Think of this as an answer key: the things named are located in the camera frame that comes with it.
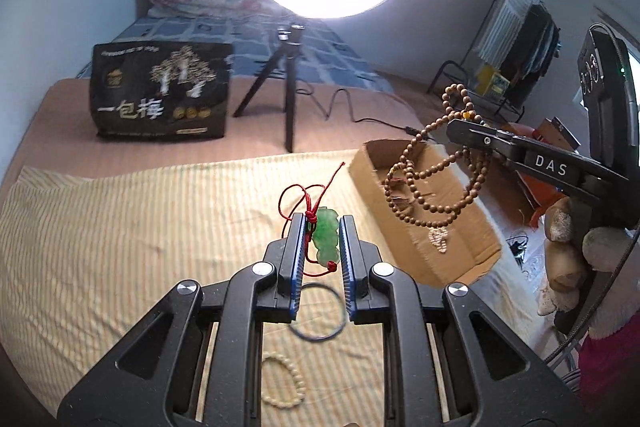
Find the right gloved hand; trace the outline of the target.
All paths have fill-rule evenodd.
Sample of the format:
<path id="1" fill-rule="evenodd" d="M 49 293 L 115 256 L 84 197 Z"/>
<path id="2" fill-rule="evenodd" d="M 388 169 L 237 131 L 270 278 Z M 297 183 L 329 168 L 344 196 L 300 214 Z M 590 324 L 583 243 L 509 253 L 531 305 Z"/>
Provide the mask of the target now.
<path id="1" fill-rule="evenodd" d="M 592 272 L 614 272 L 630 247 L 630 225 L 612 213 L 597 217 L 596 225 L 582 235 L 588 223 L 581 202 L 563 197 L 544 214 L 544 262 L 546 262 L 550 306 L 570 312 L 579 307 L 579 291 Z M 631 252 L 616 281 L 598 306 L 588 335 L 608 338 L 623 329 L 639 311 L 639 247 Z"/>

